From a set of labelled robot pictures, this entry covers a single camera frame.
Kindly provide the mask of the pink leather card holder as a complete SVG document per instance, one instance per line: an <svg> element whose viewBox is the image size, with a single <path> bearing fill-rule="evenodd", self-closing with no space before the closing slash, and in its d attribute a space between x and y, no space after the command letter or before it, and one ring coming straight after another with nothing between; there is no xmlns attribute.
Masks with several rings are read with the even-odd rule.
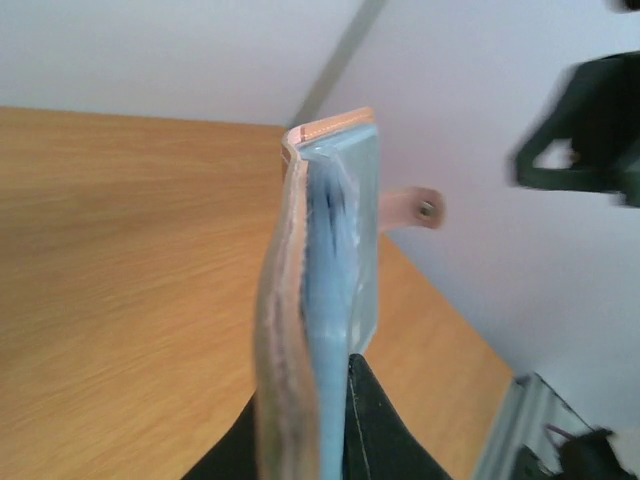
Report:
<svg viewBox="0 0 640 480"><path fill-rule="evenodd" d="M302 124L282 141L284 185L260 274L253 335L263 479L342 475L348 364L378 321L378 238L438 228L442 195L379 189L374 112Z"/></svg>

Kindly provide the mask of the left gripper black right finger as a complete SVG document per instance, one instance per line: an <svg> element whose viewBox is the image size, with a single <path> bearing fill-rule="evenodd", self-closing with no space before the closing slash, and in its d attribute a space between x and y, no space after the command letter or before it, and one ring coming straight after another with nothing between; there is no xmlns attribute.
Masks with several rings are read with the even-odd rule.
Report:
<svg viewBox="0 0 640 480"><path fill-rule="evenodd" d="M407 429L359 354L349 358L343 477L351 480L445 480L448 473Z"/></svg>

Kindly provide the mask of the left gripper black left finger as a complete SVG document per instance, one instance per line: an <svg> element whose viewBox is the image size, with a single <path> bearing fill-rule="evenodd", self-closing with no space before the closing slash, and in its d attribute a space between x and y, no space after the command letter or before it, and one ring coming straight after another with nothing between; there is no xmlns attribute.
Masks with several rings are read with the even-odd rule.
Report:
<svg viewBox="0 0 640 480"><path fill-rule="evenodd" d="M184 480L256 480L254 396L223 437L184 475Z"/></svg>

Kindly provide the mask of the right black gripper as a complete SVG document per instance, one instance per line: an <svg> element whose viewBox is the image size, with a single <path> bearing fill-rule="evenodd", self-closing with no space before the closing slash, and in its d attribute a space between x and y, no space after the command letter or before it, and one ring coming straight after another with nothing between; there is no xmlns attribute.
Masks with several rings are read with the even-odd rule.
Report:
<svg viewBox="0 0 640 480"><path fill-rule="evenodd" d="M569 165L538 165L554 142L569 142ZM607 193L639 206L639 52L593 59L570 71L564 90L512 156L513 180L546 191Z"/></svg>

